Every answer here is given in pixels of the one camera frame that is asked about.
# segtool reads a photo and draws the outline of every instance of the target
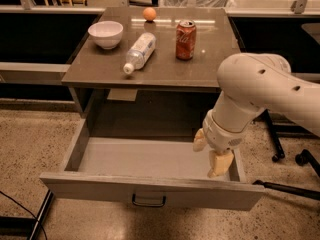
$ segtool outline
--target black cable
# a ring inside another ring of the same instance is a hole
[[[1,190],[0,190],[0,194],[2,194],[3,196],[5,196],[6,198],[10,199],[12,202],[14,202],[15,204],[17,204],[18,206],[20,206],[23,210],[25,210],[26,212],[28,212],[29,214],[31,214],[31,216],[39,223],[41,229],[42,229],[42,232],[44,234],[44,237],[45,239],[47,240],[47,234],[46,234],[46,231],[44,230],[44,227],[42,226],[42,224],[40,223],[40,221],[38,220],[38,218],[30,211],[28,210],[26,207],[24,207],[22,204],[20,204],[19,202],[17,202],[16,200],[14,200],[12,197],[8,196],[7,194],[3,193]]]

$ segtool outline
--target bowl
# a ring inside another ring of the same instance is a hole
[[[100,21],[91,25],[88,32],[96,45],[109,50],[121,41],[123,26],[116,21]]]

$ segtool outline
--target bottle cap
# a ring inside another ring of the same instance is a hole
[[[126,63],[123,67],[123,71],[127,75],[131,75],[131,73],[134,71],[134,66],[131,63]]]

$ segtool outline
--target red can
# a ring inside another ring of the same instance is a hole
[[[193,57],[196,44],[196,24],[192,20],[182,20],[177,26],[176,57],[189,60]]]

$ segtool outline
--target speckled concrete floor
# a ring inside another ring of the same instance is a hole
[[[70,103],[1,100],[1,191],[37,213],[47,191],[39,175],[58,170],[79,119]],[[320,191],[320,180],[311,166],[299,167],[294,162],[295,155],[304,148],[320,161],[319,139],[282,138],[281,143],[287,157],[273,163],[274,148],[265,124],[250,125],[241,146],[248,183],[261,179]],[[2,216],[30,217],[3,196],[0,211]],[[56,199],[44,228],[50,240],[314,240],[319,236],[320,203],[273,190],[266,190],[250,212],[147,209],[120,203]],[[20,238],[0,236],[0,239]]]

